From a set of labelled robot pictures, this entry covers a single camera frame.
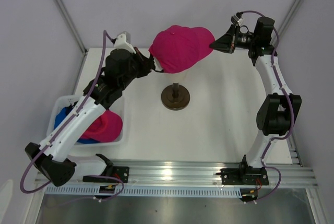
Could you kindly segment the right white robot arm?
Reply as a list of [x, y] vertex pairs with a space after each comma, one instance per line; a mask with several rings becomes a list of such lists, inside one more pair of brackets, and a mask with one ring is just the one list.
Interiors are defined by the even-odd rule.
[[258, 71], [266, 98], [256, 115], [258, 134], [249, 152], [236, 169], [223, 168], [218, 173], [223, 185], [268, 185], [266, 161], [275, 143], [290, 137], [302, 99], [287, 86], [278, 64], [277, 50], [271, 44], [275, 21], [260, 16], [254, 31], [242, 32], [242, 13], [231, 18], [231, 26], [210, 48], [223, 53], [246, 49]]

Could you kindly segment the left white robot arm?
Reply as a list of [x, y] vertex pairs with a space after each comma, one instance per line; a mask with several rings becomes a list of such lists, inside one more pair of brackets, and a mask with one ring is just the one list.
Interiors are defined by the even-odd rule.
[[25, 152], [35, 167], [54, 186], [62, 186], [73, 177], [95, 176], [108, 182], [113, 176], [112, 161], [101, 154], [69, 157], [68, 154], [88, 127], [117, 101], [136, 78], [155, 69], [153, 56], [145, 57], [138, 49], [114, 49], [98, 69], [95, 79], [84, 89], [75, 107], [61, 124], [39, 144], [29, 143]]

